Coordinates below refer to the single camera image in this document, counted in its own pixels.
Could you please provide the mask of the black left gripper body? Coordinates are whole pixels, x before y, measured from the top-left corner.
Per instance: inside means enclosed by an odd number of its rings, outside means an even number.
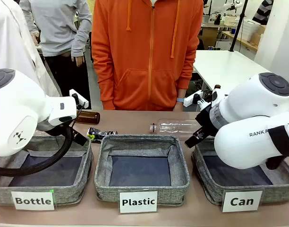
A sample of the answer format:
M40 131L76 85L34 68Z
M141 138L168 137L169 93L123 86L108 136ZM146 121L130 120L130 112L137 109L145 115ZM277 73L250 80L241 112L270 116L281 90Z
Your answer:
M57 126L53 126L49 123L48 121L48 117L39 122L37 124L37 130L38 131L43 131L46 132L47 134L51 135L51 136L59 136L62 135L65 138L71 138L72 137L72 129L70 127L70 124L73 122L73 120L68 120L65 122L61 122L61 124L57 125Z

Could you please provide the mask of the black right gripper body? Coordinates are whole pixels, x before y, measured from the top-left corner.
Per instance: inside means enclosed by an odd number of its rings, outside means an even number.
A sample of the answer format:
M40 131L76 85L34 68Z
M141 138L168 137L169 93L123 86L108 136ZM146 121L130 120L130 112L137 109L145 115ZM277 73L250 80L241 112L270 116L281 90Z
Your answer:
M200 113L195 118L197 122L201 125L201 128L195 132L195 137L197 139L205 139L208 136L215 137L218 130L210 118L210 112L212 110L211 103L200 103Z

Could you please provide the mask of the grey sweater person right hand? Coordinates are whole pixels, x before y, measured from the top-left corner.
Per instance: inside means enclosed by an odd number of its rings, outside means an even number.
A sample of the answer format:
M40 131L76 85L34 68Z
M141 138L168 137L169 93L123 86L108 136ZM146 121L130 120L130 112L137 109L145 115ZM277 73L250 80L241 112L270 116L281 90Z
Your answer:
M35 44L35 46L39 46L39 32L38 31L33 31L31 33L32 41Z

